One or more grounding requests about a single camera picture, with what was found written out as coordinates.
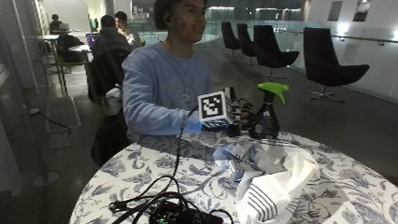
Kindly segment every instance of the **green spray nozzle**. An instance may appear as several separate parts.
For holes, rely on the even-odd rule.
[[[276,82],[264,82],[260,83],[257,85],[257,87],[263,90],[263,91],[269,91],[272,93],[275,93],[283,100],[284,104],[285,104],[285,97],[283,92],[289,90],[289,86],[276,83]]]

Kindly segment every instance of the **swivel chair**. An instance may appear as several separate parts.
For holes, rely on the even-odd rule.
[[[227,49],[231,49],[233,51],[232,55],[236,55],[236,50],[240,49],[240,44],[239,44],[239,39],[235,35],[233,26],[231,22],[224,21],[221,23],[221,31],[223,31],[224,46]]]
[[[256,64],[252,60],[252,58],[256,57],[256,49],[255,49],[255,43],[249,36],[248,25],[245,23],[237,23],[237,38],[239,38],[241,53],[247,55],[251,60],[248,65],[253,65]]]
[[[275,28],[272,25],[255,26],[255,46],[259,65],[272,68],[269,73],[271,81],[273,81],[275,78],[285,78],[273,77],[273,69],[287,67],[293,64],[300,52],[283,52],[280,50],[275,37]]]
[[[371,66],[340,65],[332,42],[332,30],[307,27],[304,29],[304,58],[308,80],[323,85],[323,92],[307,91],[315,94],[313,99],[331,98],[339,102],[343,100],[332,97],[335,92],[327,93],[327,87],[349,85],[359,81],[367,74]]]

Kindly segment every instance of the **black backpack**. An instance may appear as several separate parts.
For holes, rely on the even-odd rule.
[[[58,54],[67,63],[80,63],[86,60],[86,54],[79,51],[71,51],[70,48],[82,46],[84,42],[74,35],[60,35],[58,39]]]

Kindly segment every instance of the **floral tablecloth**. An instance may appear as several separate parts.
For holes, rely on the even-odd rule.
[[[308,150],[319,162],[317,189],[305,188],[289,208],[292,224],[396,223],[398,224],[398,188],[368,166],[333,148],[291,133],[280,139]],[[206,212],[229,211],[237,219],[237,182],[231,181],[214,159],[215,149],[231,142],[247,141],[247,135],[231,138],[223,133],[187,134],[182,142],[178,180],[184,197]],[[176,162],[176,137],[143,139],[126,148],[90,180],[76,202],[70,223],[112,223],[124,212],[112,214],[111,202],[127,200],[147,189],[162,175],[172,175]],[[168,179],[150,193],[159,193]]]

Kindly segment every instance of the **glass railing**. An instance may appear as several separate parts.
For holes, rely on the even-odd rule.
[[[255,25],[273,25],[279,46],[284,51],[300,51],[292,68],[305,72],[303,31],[305,27],[331,28],[335,50],[339,61],[344,65],[369,64],[371,70],[352,88],[398,102],[398,31],[385,28],[351,26],[345,23],[328,25],[323,22],[304,21],[247,21],[233,20],[237,34],[237,23],[247,23],[253,38]],[[167,32],[159,32],[151,22],[136,24],[140,36],[147,44],[164,40]],[[208,20],[202,42],[223,37],[221,21]]]

